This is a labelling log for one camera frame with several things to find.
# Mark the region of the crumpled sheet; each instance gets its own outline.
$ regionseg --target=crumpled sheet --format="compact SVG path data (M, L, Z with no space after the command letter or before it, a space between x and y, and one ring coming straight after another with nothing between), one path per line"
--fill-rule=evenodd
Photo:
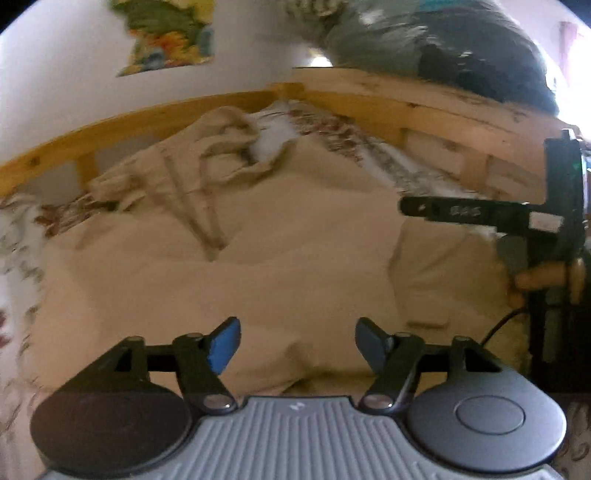
M313 135L248 165L257 135L242 112L211 111L91 184L129 211L48 242L31 334L42 384L61 386L126 336L169 343L237 316L242 346L222 375L235 395L359 395L371 383L359 317L449 343L481 339L508 312L491 240L403 217L392 188ZM491 342L516 367L526 345L519 322Z

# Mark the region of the black clamp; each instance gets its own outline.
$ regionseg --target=black clamp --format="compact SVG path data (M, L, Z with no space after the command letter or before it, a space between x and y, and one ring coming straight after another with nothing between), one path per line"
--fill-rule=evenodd
M582 256L587 214L587 172L581 142L572 130L545 141L546 201L543 205L440 197L405 197L400 211L433 222L493 226L507 235L499 255L512 273L545 261L570 265ZM576 334L576 312L567 288L532 292L531 376L549 392L591 391L585 372L591 362L589 340Z

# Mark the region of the wooden slat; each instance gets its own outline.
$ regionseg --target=wooden slat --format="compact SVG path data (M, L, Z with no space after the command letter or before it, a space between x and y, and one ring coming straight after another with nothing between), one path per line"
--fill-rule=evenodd
M400 147L404 137L401 129L412 110L406 103L367 95L307 90L305 100L337 115L351 117L365 133Z
M84 154L76 160L76 172L80 188L86 190L88 182L99 175L94 152Z
M166 140L168 137L172 137L174 134L180 132L182 127L165 127L162 130L156 132L156 136L160 140Z
M501 158L536 175L544 175L544 139L528 138L434 108L413 109L406 125L409 129L449 140L478 152Z
M486 184L488 160L490 155L469 147L460 149L464 155L464 166L460 173L460 183L469 190L481 192Z
M0 166L0 196L11 192L45 171L118 141L164 129L181 129L205 112L232 105L246 112L256 112L276 99L273 92L230 93L202 97L109 118L58 137Z
M323 92L373 95L428 106L514 132L534 143L559 137L563 128L579 131L574 125L522 105L499 103L471 92L418 79L355 69L296 68L291 81Z

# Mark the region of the wooden headboard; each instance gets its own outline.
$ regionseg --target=wooden headboard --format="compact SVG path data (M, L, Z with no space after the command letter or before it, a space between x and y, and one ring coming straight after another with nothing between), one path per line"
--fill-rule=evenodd
M544 140L576 128L514 105L418 80L357 70L295 69L293 82L258 92L160 105L88 125L0 166L0 196L67 162L80 186L99 174L95 152L144 134L167 138L208 110L232 105L256 112L278 98L298 99L353 118L370 135L431 163L442 161L462 184L479 190L491 161L544 177Z

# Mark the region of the round button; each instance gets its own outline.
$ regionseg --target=round button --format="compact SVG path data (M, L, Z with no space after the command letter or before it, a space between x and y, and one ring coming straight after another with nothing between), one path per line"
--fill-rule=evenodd
M517 403L494 395L463 400L456 408L456 416L465 427L487 435L505 435L525 421L525 413Z

